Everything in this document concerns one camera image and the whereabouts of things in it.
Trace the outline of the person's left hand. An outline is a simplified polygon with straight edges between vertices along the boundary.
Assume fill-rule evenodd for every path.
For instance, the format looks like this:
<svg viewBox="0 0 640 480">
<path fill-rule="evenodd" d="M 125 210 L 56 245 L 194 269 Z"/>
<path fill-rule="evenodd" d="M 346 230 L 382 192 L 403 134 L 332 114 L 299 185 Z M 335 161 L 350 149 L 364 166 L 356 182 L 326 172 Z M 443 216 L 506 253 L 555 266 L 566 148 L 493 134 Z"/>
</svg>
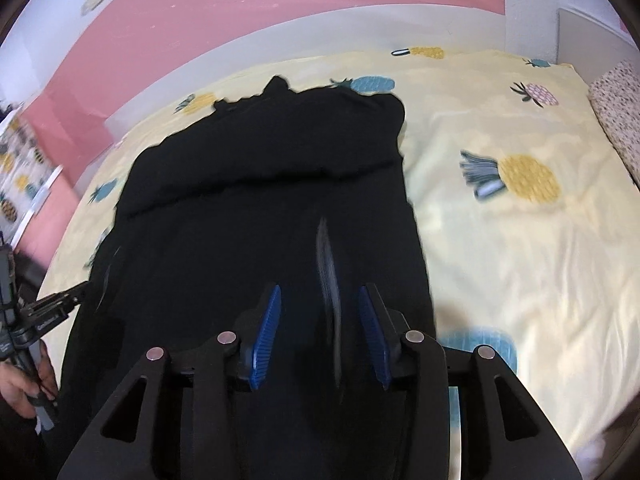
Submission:
<svg viewBox="0 0 640 480">
<path fill-rule="evenodd" d="M 40 382 L 29 378 L 11 362 L 1 362 L 2 399 L 17 415 L 27 419 L 36 417 L 35 407 L 29 402 L 29 396 L 34 398 L 40 392 L 44 392 L 50 400 L 55 400 L 58 396 L 58 383 L 56 382 L 48 348 L 43 341 L 39 343 L 39 351 L 38 376 Z"/>
</svg>

